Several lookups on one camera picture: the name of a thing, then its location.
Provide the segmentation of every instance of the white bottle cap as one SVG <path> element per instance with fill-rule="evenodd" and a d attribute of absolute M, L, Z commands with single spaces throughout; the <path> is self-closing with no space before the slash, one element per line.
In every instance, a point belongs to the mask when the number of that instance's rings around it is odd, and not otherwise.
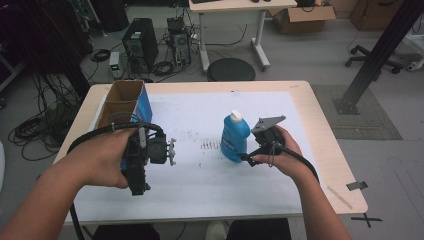
<path fill-rule="evenodd" d="M 239 123 L 241 120 L 243 120 L 243 115 L 241 115 L 241 113 L 237 110 L 231 111 L 230 117 L 233 123 Z"/>

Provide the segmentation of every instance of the cardboard box on floor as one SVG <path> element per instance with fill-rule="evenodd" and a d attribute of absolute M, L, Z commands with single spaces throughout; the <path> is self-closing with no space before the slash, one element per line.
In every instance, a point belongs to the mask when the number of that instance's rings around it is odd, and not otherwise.
<path fill-rule="evenodd" d="M 151 122 L 152 109 L 142 80 L 118 80 L 112 84 L 100 112 L 96 129 L 113 123 L 128 123 L 131 116 L 111 120 L 117 113 L 135 113 L 145 122 Z"/>
<path fill-rule="evenodd" d="M 270 10 L 269 13 L 282 34 L 321 32 L 326 20 L 336 19 L 333 6 L 296 7 Z"/>
<path fill-rule="evenodd" d="M 351 22 L 360 31 L 384 31 L 404 0 L 359 0 Z"/>
<path fill-rule="evenodd" d="M 337 19 L 350 19 L 359 0 L 327 0 L 333 6 Z"/>

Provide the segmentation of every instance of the blue label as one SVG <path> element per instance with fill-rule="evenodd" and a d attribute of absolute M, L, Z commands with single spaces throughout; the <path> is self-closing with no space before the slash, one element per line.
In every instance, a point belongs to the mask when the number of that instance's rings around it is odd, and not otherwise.
<path fill-rule="evenodd" d="M 228 150 L 237 153 L 237 147 L 230 141 L 230 139 L 228 139 L 228 137 L 225 134 L 222 135 L 221 144 L 224 145 L 224 147 L 227 148 Z"/>

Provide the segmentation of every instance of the desktop computer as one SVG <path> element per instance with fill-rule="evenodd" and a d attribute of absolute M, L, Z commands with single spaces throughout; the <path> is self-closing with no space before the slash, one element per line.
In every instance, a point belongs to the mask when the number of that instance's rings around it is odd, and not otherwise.
<path fill-rule="evenodd" d="M 191 64 L 190 33 L 185 27 L 182 17 L 168 18 L 169 47 L 175 60 L 175 65 L 185 68 Z"/>
<path fill-rule="evenodd" d="M 135 18 L 122 38 L 133 73 L 150 73 L 159 53 L 153 22 Z"/>

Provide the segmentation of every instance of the table leg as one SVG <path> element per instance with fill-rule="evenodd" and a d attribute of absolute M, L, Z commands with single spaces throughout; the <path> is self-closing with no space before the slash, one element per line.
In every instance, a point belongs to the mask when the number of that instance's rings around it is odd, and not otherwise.
<path fill-rule="evenodd" d="M 265 14 L 266 14 L 266 10 L 261 10 L 259 12 L 258 29 L 256 32 L 256 38 L 252 38 L 252 45 L 255 48 L 255 51 L 258 54 L 259 59 L 261 60 L 261 63 L 262 63 L 262 71 L 265 71 L 265 69 L 271 66 L 261 46 L 261 38 L 262 38 L 262 30 L 264 28 Z"/>
<path fill-rule="evenodd" d="M 200 27 L 200 60 L 202 61 L 203 73 L 206 74 L 209 68 L 208 52 L 205 43 L 205 30 L 203 26 L 203 15 L 199 13 L 199 27 Z"/>

